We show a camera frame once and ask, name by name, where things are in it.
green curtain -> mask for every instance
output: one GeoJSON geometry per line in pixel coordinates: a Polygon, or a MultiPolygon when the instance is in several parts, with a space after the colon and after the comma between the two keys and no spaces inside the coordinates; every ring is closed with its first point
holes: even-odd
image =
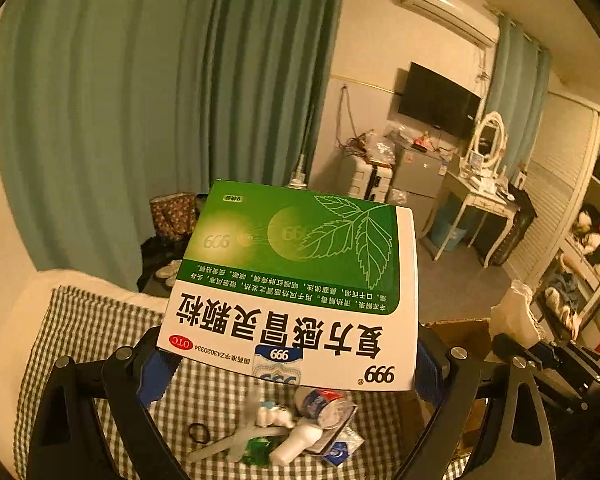
{"type": "Polygon", "coordinates": [[[509,136],[502,165],[512,178],[534,145],[549,86],[552,56],[535,40],[528,40],[520,24],[500,17],[500,39],[485,113],[497,111],[509,136]]]}
{"type": "Polygon", "coordinates": [[[283,184],[315,142],[340,2],[8,0],[0,171],[36,268],[133,289],[150,198],[283,184]]]}

white shutter door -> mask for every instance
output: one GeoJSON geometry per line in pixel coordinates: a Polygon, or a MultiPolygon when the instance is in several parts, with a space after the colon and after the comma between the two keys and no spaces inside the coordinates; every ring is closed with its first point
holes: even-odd
{"type": "Polygon", "coordinates": [[[595,110],[556,94],[547,96],[525,184],[538,218],[508,259],[515,275],[532,288],[580,206],[588,163],[598,145],[598,123],[595,110]]]}

screw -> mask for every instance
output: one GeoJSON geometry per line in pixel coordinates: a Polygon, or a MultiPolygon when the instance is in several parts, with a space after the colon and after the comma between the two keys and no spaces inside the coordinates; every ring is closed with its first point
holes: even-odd
{"type": "Polygon", "coordinates": [[[454,346],[451,349],[451,355],[452,355],[452,357],[455,357],[456,359],[463,360],[463,359],[466,359],[468,354],[467,354],[466,350],[464,348],[462,348],[461,346],[454,346]]]}
{"type": "Polygon", "coordinates": [[[71,360],[69,359],[69,356],[63,355],[62,357],[59,357],[56,361],[56,368],[64,368],[69,364],[70,361],[71,360]]]}
{"type": "Polygon", "coordinates": [[[516,355],[512,359],[512,361],[513,361],[513,365],[516,368],[526,368],[526,361],[522,357],[520,357],[519,355],[516,355]]]}
{"type": "Polygon", "coordinates": [[[119,361],[126,361],[131,357],[133,352],[131,346],[122,346],[116,350],[116,359],[119,361]]]}

television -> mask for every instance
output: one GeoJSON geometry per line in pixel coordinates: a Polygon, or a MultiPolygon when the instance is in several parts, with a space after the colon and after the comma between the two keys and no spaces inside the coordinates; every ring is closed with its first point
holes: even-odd
{"type": "Polygon", "coordinates": [[[480,98],[440,74],[411,63],[398,113],[465,139],[471,136],[480,98]]]}

white wall-mounted air conditioner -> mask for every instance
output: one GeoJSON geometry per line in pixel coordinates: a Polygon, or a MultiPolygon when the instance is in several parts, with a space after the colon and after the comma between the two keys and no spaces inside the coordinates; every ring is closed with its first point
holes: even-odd
{"type": "Polygon", "coordinates": [[[498,25],[461,0],[402,0],[400,4],[481,48],[498,42],[498,25]]]}

